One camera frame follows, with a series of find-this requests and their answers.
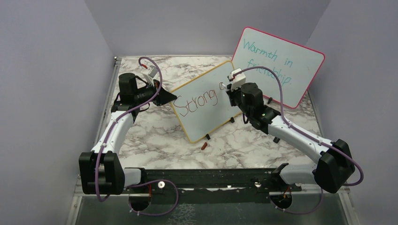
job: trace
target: marble tabletop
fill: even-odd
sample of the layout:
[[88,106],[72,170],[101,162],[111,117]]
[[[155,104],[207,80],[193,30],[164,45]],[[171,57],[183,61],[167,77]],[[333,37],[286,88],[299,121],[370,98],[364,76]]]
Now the marble tabletop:
[[[140,75],[139,57],[124,57],[119,75],[127,72]],[[163,87],[167,90],[188,82],[213,67],[230,60],[230,56],[157,56],[151,57],[160,67]],[[119,92],[118,80],[112,101]],[[270,106],[280,110],[278,103]],[[285,116],[304,129],[320,135],[314,110],[306,94],[296,109],[285,109]],[[195,144],[188,141],[170,104],[141,112],[119,152],[122,167],[146,169],[221,169],[267,168],[281,163],[305,164],[312,161],[283,140],[243,124],[237,116],[235,123],[227,123],[211,134],[210,140]],[[208,146],[201,150],[203,143]]]

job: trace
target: word warmth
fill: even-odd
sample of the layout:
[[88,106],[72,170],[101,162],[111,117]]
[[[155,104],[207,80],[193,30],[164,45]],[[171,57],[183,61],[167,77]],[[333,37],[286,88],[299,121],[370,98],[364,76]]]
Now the word warmth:
[[260,55],[265,55],[265,56],[267,56],[268,58],[272,59],[274,62],[275,62],[276,58],[278,58],[278,56],[276,55],[276,51],[277,51],[277,50],[275,50],[274,53],[272,53],[272,52],[267,52],[267,51],[265,51],[265,50],[263,50],[263,49],[260,49],[260,48],[256,47],[256,46],[254,45],[255,42],[253,42],[253,43],[250,44],[250,42],[246,42],[245,39],[243,39],[243,43],[244,43],[243,49],[246,49],[246,48],[247,48],[247,50],[250,50],[250,51],[252,51],[252,52],[254,52],[254,53],[258,53],[258,54],[260,54]]
[[183,108],[183,110],[185,110],[184,113],[180,113],[180,115],[182,115],[183,117],[185,117],[189,112],[195,112],[200,106],[204,106],[207,103],[213,106],[218,103],[217,95],[214,90],[210,90],[209,92],[206,91],[205,93],[203,93],[203,95],[192,98],[192,101],[187,100],[186,105],[184,106],[176,105],[176,101],[179,97],[181,97],[181,95],[178,96],[176,100],[174,100],[173,105],[177,108]]

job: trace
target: wall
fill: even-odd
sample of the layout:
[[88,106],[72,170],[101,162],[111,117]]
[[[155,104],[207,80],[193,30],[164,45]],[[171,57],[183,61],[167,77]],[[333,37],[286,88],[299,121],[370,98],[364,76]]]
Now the wall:
[[85,0],[118,56],[233,54],[244,27],[305,44],[330,0]]
[[113,55],[83,0],[0,3],[1,224],[64,224]]
[[323,133],[346,140],[365,172],[352,188],[363,225],[398,219],[397,9],[396,0],[332,0],[307,43],[326,54],[310,89]]

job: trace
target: purple cable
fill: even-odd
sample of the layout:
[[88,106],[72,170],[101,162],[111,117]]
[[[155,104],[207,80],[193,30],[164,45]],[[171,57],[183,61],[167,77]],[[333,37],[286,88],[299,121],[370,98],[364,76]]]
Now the purple cable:
[[[281,94],[281,117],[282,117],[282,119],[284,120],[284,122],[285,122],[289,127],[291,127],[291,128],[292,128],[293,130],[295,130],[296,132],[298,132],[299,134],[301,134],[301,135],[303,135],[303,136],[305,136],[305,137],[311,139],[312,141],[318,143],[318,142],[319,142],[318,139],[316,139],[316,138],[314,138],[314,137],[311,137],[310,135],[306,134],[305,132],[299,130],[297,127],[295,127],[295,126],[293,126],[292,124],[290,124],[290,123],[287,121],[287,119],[285,118],[285,115],[284,115],[284,113],[283,113],[282,85],[281,85],[281,82],[280,82],[278,76],[277,76],[271,69],[269,69],[269,68],[267,68],[267,67],[263,67],[263,66],[249,67],[249,68],[242,69],[241,71],[237,72],[236,74],[233,75],[233,77],[235,78],[236,75],[238,75],[238,74],[240,74],[240,73],[243,73],[243,72],[245,72],[245,71],[247,71],[247,70],[251,70],[251,69],[265,69],[265,70],[269,71],[270,73],[272,73],[272,75],[275,77],[276,81],[278,82],[279,93]],[[350,157],[349,157],[348,155],[346,155],[344,152],[340,151],[339,149],[337,149],[337,148],[335,148],[335,147],[333,147],[333,146],[331,146],[331,145],[329,145],[329,144],[326,144],[326,143],[324,143],[324,142],[321,142],[320,144],[323,145],[323,146],[325,146],[325,147],[328,147],[328,148],[330,148],[330,149],[333,149],[334,151],[336,151],[337,153],[339,153],[340,155],[342,155],[342,156],[344,156],[346,159],[348,159],[348,161],[350,161],[352,164],[354,164],[354,165],[358,168],[358,171],[359,171],[359,173],[360,173],[360,178],[359,178],[359,180],[358,180],[357,182],[354,182],[354,183],[351,183],[351,184],[344,184],[343,186],[356,186],[356,185],[360,184],[360,183],[363,181],[363,170],[362,170],[362,168],[360,167],[360,165],[359,165],[357,162],[355,162],[352,158],[350,158]]]
[[[144,102],[144,103],[142,103],[142,104],[140,104],[140,105],[138,105],[138,106],[136,106],[136,107],[134,107],[134,108],[132,108],[132,109],[130,109],[130,110],[125,111],[123,114],[121,114],[119,117],[117,117],[115,121],[113,121],[113,123],[112,123],[111,126],[109,127],[109,130],[108,130],[108,132],[107,132],[107,135],[106,135],[105,138],[104,138],[103,144],[104,144],[105,146],[106,146],[106,143],[107,143],[107,141],[108,141],[108,139],[109,139],[109,136],[110,136],[111,133],[112,133],[112,129],[113,129],[113,127],[116,125],[116,123],[117,123],[123,116],[125,116],[125,115],[131,113],[132,111],[134,111],[134,110],[136,110],[136,109],[139,109],[139,108],[145,106],[145,105],[148,104],[148,103],[150,103],[150,102],[158,95],[159,91],[161,90],[161,86],[162,86],[162,82],[163,82],[162,75],[161,75],[161,69],[159,68],[159,66],[158,66],[152,59],[150,59],[150,58],[148,58],[148,57],[146,57],[146,56],[142,56],[142,57],[140,57],[140,58],[138,59],[138,63],[139,63],[140,66],[142,66],[142,64],[141,64],[141,60],[142,60],[142,59],[149,60],[151,63],[153,63],[153,64],[155,65],[156,69],[157,69],[158,72],[159,72],[159,77],[160,77],[160,80],[159,80],[159,82],[160,82],[160,83],[159,83],[159,87],[158,87],[158,89],[156,90],[155,94],[154,94],[148,101],[146,101],[146,102]],[[99,171],[98,171],[98,170],[99,170],[99,167],[100,167],[101,154],[102,154],[102,151],[104,150],[105,146],[101,146],[101,148],[99,149],[98,156],[97,156],[97,161],[96,161],[96,163],[95,163],[95,194],[97,195],[98,201],[100,201],[100,202],[104,202],[104,201],[109,197],[109,195],[107,195],[105,198],[103,198],[103,199],[101,198],[101,196],[100,196],[100,187],[99,187],[99,185],[98,185],[98,176],[99,176]]]
[[305,215],[305,214],[313,213],[321,206],[322,202],[323,202],[323,189],[322,188],[321,188],[321,198],[320,198],[318,204],[315,206],[315,208],[313,208],[312,210],[307,211],[307,212],[292,212],[292,211],[289,211],[289,210],[283,210],[283,209],[277,207],[275,205],[275,203],[271,200],[271,203],[275,206],[276,209],[278,209],[278,210],[280,210],[282,212],[287,212],[287,213],[295,214],[295,215]]
[[164,181],[164,182],[170,183],[171,185],[173,185],[174,189],[176,190],[176,202],[174,203],[173,207],[171,207],[171,208],[170,208],[168,211],[166,211],[166,212],[157,213],[157,214],[146,213],[146,212],[140,212],[140,211],[135,211],[135,210],[132,208],[131,202],[130,202],[130,199],[129,199],[129,207],[130,207],[131,211],[137,213],[138,215],[141,214],[141,215],[146,215],[146,216],[159,217],[159,216],[163,216],[163,215],[168,214],[169,212],[173,211],[173,210],[176,208],[176,206],[177,206],[177,204],[178,204],[178,189],[177,189],[177,186],[176,186],[173,182],[171,182],[171,181],[169,181],[169,180],[153,180],[153,181],[150,181],[150,182],[147,182],[147,183],[143,183],[143,184],[131,185],[131,186],[129,186],[129,188],[142,187],[142,186],[146,186],[146,185],[148,185],[148,184],[152,184],[152,183],[156,183],[156,182],[160,182],[160,181]]

